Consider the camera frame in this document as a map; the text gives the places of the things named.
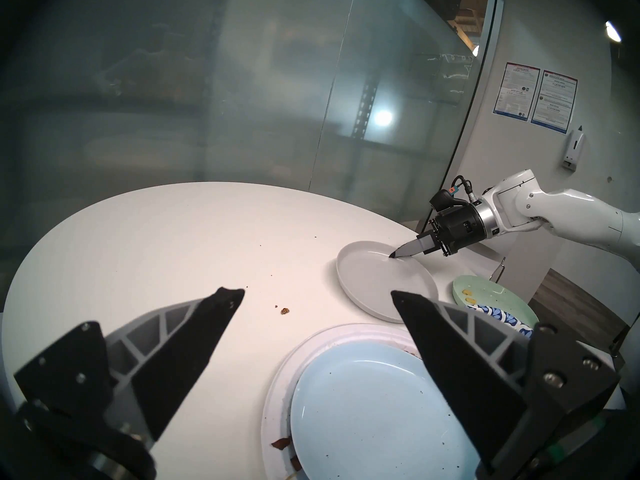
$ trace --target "light fixture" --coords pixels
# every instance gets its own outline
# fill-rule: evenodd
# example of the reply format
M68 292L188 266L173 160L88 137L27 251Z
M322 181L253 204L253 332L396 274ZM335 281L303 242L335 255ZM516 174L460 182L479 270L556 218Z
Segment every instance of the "light fixture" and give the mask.
M620 34L618 34L618 31L616 31L615 27L611 24L611 22L607 21L605 25L607 26L607 36L609 36L609 39L615 42L622 41L622 39L620 38Z
M393 120L393 117L394 116L391 114L390 111L382 110L376 113L376 116L373 118L373 121L376 122L376 125L386 127L391 123L391 120Z

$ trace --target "table surface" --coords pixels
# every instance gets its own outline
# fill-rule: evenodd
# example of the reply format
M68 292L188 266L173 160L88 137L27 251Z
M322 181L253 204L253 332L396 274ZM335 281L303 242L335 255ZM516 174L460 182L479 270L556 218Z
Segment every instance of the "table surface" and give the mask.
M162 185L101 201L53 228L13 279L2 321L12 398L24 401L13 374L83 321L97 320L106 335L220 286L243 288L241 307L152 454L159 479L265 478L261 415L285 356L333 325L404 327L349 300L335 272L338 252L354 241L413 238L371 211L268 185ZM453 302L453 279L472 274L455 257L416 259L444 302Z

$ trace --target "green plate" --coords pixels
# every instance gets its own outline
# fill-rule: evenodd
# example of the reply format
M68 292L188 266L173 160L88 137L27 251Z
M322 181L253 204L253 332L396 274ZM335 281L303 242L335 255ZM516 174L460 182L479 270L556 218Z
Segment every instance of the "green plate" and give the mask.
M463 294L462 291L470 291L471 294ZM472 305L465 301L465 298L471 298L476 300L476 304L499 308L530 327L538 323L538 317L522 299L509 289L479 276L457 277L453 281L453 298L459 306Z

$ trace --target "brown food scrap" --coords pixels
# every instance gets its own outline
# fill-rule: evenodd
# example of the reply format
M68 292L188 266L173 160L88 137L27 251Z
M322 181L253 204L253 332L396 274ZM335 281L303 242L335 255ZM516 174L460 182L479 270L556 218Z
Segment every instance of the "brown food scrap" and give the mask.
M276 449L280 449L281 451L287 447L289 444L291 444L291 437L282 437L279 438L277 441L275 442L271 442L271 445L273 447L275 447Z
M297 456L293 456L291 458L291 466L293 466L293 469L296 472L299 472L302 469L302 465L300 464L300 460L298 459Z

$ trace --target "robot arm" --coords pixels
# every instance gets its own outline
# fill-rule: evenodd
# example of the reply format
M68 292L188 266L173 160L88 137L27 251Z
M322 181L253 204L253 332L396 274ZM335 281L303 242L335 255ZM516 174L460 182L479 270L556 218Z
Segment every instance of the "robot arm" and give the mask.
M505 178L480 200L493 212L499 234L544 225L558 237L609 251L640 268L639 213L624 212L572 189L545 193L531 170Z
M439 191L430 201L437 213L430 227L391 257L437 250L448 256L483 239L545 226L558 237L621 256L640 270L640 213L627 213L572 189L545 193L531 170L505 178L480 198L468 180L462 181L469 201L453 197L455 186Z

